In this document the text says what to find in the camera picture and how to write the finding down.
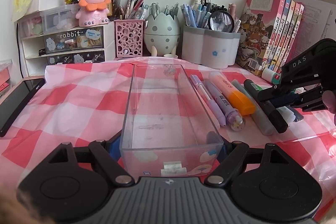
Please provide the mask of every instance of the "screw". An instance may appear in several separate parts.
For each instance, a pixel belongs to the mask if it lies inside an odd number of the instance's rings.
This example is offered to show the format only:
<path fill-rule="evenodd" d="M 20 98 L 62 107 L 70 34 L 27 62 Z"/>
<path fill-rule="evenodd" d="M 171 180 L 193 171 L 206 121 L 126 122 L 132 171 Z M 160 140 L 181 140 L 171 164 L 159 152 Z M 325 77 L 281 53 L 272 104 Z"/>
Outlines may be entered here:
<path fill-rule="evenodd" d="M 224 181 L 224 178 L 221 176 L 209 176 L 208 182 L 211 184 L 221 184 Z"/>
<path fill-rule="evenodd" d="M 127 184 L 132 181 L 132 178 L 128 175 L 117 176 L 115 182 L 119 184 Z"/>

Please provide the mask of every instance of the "pink checkered tablecloth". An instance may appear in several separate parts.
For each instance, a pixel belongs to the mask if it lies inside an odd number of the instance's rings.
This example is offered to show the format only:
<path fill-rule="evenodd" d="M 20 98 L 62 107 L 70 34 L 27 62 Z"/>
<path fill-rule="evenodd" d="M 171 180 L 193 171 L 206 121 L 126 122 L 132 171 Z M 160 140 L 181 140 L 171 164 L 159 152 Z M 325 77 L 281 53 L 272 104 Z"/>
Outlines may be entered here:
<path fill-rule="evenodd" d="M 87 146 L 97 139 L 108 140 L 122 129 L 135 63 L 178 63 L 188 76 L 206 79 L 216 71 L 179 59 L 142 57 L 96 64 L 48 66 L 46 84 L 28 103 L 4 138 L 0 139 L 0 183 L 17 186 L 34 167 L 61 142 Z M 241 84 L 251 79 L 269 86 L 263 79 L 232 66 L 222 70 Z M 284 149 L 321 185 L 323 201 L 319 220 L 336 197 L 336 127 L 328 111 L 302 113 L 304 120 L 291 123 L 284 134 L 263 136 L 251 117 L 240 132 L 219 130 L 228 141 L 240 140 L 263 148 L 273 142 Z"/>

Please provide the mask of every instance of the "book spine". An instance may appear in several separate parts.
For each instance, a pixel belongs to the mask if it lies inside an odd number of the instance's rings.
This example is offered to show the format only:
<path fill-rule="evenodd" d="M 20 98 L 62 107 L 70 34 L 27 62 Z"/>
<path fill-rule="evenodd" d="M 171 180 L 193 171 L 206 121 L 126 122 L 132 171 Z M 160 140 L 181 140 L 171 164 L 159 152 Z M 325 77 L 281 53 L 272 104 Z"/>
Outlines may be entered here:
<path fill-rule="evenodd" d="M 269 65 L 269 69 L 271 69 L 271 70 L 274 69 L 274 67 L 275 67 L 275 65 L 278 61 L 278 58 L 280 56 L 281 50 L 282 50 L 282 48 L 285 44 L 285 40 L 286 40 L 286 37 L 287 37 L 287 34 L 288 34 L 288 30 L 289 30 L 289 27 L 290 27 L 291 22 L 292 22 L 294 9 L 295 9 L 295 2 L 292 0 L 291 3 L 290 3 L 288 16 L 287 16 L 286 23 L 285 23 L 285 26 L 284 26 L 284 29 L 283 29 L 283 33 L 282 33 L 281 38 L 280 38 L 279 45 L 278 45 L 278 47 L 275 51 L 273 60 L 272 60 L 271 64 Z"/>
<path fill-rule="evenodd" d="M 297 18 L 299 16 L 299 12 L 300 12 L 300 8 L 301 8 L 301 4 L 299 3 L 296 3 L 295 5 L 295 9 L 294 9 L 294 14 L 293 14 L 293 18 L 292 18 L 292 22 L 291 22 L 291 25 L 289 27 L 289 30 L 288 30 L 288 34 L 286 36 L 286 40 L 285 40 L 285 43 L 283 45 L 283 48 L 281 49 L 281 53 L 280 53 L 280 56 L 277 60 L 277 63 L 273 69 L 273 71 L 277 71 L 278 68 L 280 67 L 280 64 L 281 64 L 281 61 L 283 60 L 283 57 L 285 55 L 285 52 L 288 48 L 288 44 L 289 44 L 289 41 L 292 37 L 292 34 L 293 34 L 293 30 L 295 28 L 295 24 L 296 24 L 296 21 L 297 21 Z"/>
<path fill-rule="evenodd" d="M 294 43 L 297 31 L 298 31 L 298 29 L 300 27 L 300 22 L 301 22 L 301 18 L 302 18 L 304 9 L 305 9 L 305 7 L 301 4 L 299 16 L 297 18 L 297 21 L 296 21 L 296 24 L 295 24 L 295 28 L 293 30 L 293 34 L 292 34 L 291 39 L 289 41 L 288 48 L 286 49 L 285 55 L 283 56 L 283 60 L 281 61 L 280 68 L 278 68 L 279 72 L 281 72 L 281 67 L 286 63 L 287 58 L 289 56 L 289 52 L 291 51 L 291 48 L 293 46 L 293 43 Z"/>
<path fill-rule="evenodd" d="M 280 38 L 282 36 L 283 30 L 284 30 L 284 27 L 285 27 L 285 24 L 286 24 L 286 19 L 287 19 L 287 16 L 288 16 L 290 4 L 291 4 L 291 0 L 286 0 L 285 1 L 285 5 L 284 5 L 282 16 L 281 16 L 281 21 L 280 21 L 279 28 L 278 28 L 278 31 L 277 31 L 277 35 L 275 37 L 275 40 L 274 40 L 274 43 L 273 43 L 273 46 L 272 46 L 272 49 L 271 49 L 271 53 L 268 56 L 267 67 L 271 64 L 271 62 L 274 58 L 274 55 L 275 55 L 275 51 L 278 48 L 279 41 L 280 41 Z"/>
<path fill-rule="evenodd" d="M 263 62 L 262 66 L 259 67 L 259 70 L 261 71 L 261 73 L 263 72 L 264 68 L 266 68 L 266 66 L 267 66 L 267 60 L 268 60 L 269 54 L 271 52 L 271 49 L 273 47 L 274 41 L 276 39 L 276 35 L 277 35 L 279 25 L 280 25 L 280 21 L 281 21 L 281 16 L 282 16 L 282 13 L 284 11 L 285 1 L 286 0 L 280 0 L 278 14 L 277 14 L 277 17 L 275 19 L 272 35 L 271 35 L 270 39 L 268 40 L 267 48 L 266 48 L 265 54 L 263 56 L 263 59 L 266 59 L 266 60 Z"/>

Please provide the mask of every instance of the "pink pen holder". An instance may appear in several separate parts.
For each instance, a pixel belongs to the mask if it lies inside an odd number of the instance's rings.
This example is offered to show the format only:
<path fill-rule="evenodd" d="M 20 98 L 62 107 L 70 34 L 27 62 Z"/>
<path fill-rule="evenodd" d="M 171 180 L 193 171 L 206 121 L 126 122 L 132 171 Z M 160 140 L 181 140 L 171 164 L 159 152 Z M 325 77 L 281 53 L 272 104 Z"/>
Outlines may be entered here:
<path fill-rule="evenodd" d="M 115 20 L 117 57 L 142 56 L 144 20 Z"/>

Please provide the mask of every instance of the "pen holder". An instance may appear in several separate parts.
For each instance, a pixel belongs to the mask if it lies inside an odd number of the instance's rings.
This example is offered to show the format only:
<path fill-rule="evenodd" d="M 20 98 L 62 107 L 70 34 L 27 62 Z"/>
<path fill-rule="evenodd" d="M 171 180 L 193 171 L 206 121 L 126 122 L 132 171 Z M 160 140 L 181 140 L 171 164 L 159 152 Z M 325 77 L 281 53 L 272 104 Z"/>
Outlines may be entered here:
<path fill-rule="evenodd" d="M 234 65 L 240 33 L 184 26 L 182 59 L 214 69 Z"/>
<path fill-rule="evenodd" d="M 170 15 L 159 13 L 154 19 L 153 15 L 147 18 L 148 23 L 144 30 L 144 42 L 152 54 L 153 46 L 156 48 L 157 56 L 165 54 L 176 54 L 177 44 L 180 42 L 180 23 L 177 16 L 174 19 Z"/>
<path fill-rule="evenodd" d="M 142 56 L 144 20 L 115 20 L 117 57 Z"/>

